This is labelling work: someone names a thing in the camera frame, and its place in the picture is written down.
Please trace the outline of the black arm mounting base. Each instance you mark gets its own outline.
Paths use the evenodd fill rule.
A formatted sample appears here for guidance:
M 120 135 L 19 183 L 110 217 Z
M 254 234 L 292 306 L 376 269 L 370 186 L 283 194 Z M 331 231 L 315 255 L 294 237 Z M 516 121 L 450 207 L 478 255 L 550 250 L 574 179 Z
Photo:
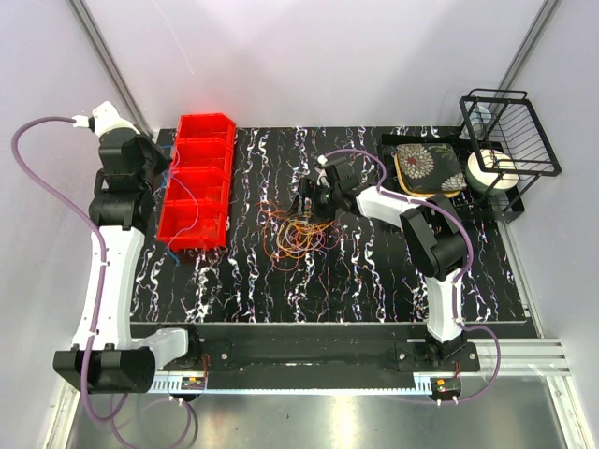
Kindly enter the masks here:
M 475 344 L 441 357 L 423 324 L 197 324 L 197 359 L 171 362 L 152 392 L 428 395 L 431 378 L 480 371 Z

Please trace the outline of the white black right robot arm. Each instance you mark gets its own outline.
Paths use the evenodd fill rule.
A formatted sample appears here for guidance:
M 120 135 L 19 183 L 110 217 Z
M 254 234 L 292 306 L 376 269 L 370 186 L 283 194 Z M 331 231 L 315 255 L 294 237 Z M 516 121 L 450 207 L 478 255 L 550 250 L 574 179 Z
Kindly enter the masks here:
M 425 277 L 428 319 L 423 357 L 436 370 L 449 369 L 467 339 L 461 311 L 462 278 L 472 265 L 473 247 L 451 202 L 388 190 L 379 180 L 360 180 L 342 151 L 318 157 L 317 178 L 302 177 L 290 212 L 311 224 L 333 221 L 339 210 L 398 227 L 411 261 Z

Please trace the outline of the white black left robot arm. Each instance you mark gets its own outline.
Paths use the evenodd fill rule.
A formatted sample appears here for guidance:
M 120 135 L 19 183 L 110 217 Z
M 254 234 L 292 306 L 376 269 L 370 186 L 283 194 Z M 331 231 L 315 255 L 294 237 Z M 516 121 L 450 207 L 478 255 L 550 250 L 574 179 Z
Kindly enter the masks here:
M 55 353 L 53 368 L 81 393 L 146 393 L 157 371 L 194 369 L 202 357 L 191 326 L 161 326 L 139 341 L 131 336 L 130 306 L 154 181 L 169 160 L 109 101 L 89 117 L 76 117 L 75 124 L 97 135 L 102 167 L 83 215 L 92 227 L 93 248 L 83 313 L 70 349 Z

